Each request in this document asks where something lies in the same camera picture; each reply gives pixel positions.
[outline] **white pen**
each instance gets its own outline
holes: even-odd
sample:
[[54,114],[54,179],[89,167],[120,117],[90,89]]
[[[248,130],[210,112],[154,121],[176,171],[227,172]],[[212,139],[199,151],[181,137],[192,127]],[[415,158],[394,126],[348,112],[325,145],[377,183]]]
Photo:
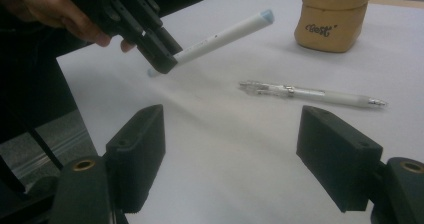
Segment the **white pen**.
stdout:
[[308,100],[349,105],[355,107],[384,107],[387,102],[363,95],[353,95],[334,91],[316,90],[257,81],[240,82],[240,88],[248,94],[299,97]]
[[[235,40],[256,32],[266,26],[271,25],[273,22],[274,15],[271,10],[266,10],[251,16],[250,18],[247,18],[233,25],[222,32],[210,36],[209,38],[175,54],[174,58],[178,62],[177,66],[194,60]],[[161,73],[151,68],[148,70],[147,74],[150,77],[155,77]]]

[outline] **pencil cup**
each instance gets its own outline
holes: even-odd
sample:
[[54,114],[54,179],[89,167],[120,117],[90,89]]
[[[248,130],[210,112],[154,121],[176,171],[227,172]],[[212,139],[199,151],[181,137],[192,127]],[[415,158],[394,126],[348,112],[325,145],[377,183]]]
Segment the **pencil cup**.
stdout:
[[346,52],[361,33],[369,0],[302,0],[294,32],[303,47]]

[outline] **pen clip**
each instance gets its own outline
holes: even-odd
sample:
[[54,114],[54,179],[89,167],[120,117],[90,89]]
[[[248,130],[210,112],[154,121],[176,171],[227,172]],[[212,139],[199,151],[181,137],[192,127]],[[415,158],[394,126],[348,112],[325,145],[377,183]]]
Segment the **pen clip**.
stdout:
[[258,81],[239,82],[240,89],[249,95],[290,96],[293,88]]

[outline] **light blue marker tip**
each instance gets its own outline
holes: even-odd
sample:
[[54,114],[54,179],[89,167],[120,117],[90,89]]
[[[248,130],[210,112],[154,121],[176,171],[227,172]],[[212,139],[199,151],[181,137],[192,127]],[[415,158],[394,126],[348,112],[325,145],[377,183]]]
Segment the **light blue marker tip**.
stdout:
[[261,16],[267,20],[269,23],[273,23],[274,22],[274,14],[272,13],[272,11],[270,9],[261,12]]
[[158,71],[156,71],[155,69],[151,68],[149,70],[147,70],[147,75],[149,77],[157,77],[160,75],[160,73]]

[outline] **pen grip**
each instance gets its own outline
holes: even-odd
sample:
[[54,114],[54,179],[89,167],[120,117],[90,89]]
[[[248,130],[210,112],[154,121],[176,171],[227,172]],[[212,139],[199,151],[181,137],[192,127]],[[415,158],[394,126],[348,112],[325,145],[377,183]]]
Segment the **pen grip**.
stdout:
[[369,107],[369,97],[367,96],[352,95],[333,91],[325,91],[325,95],[322,96],[322,101],[356,107]]

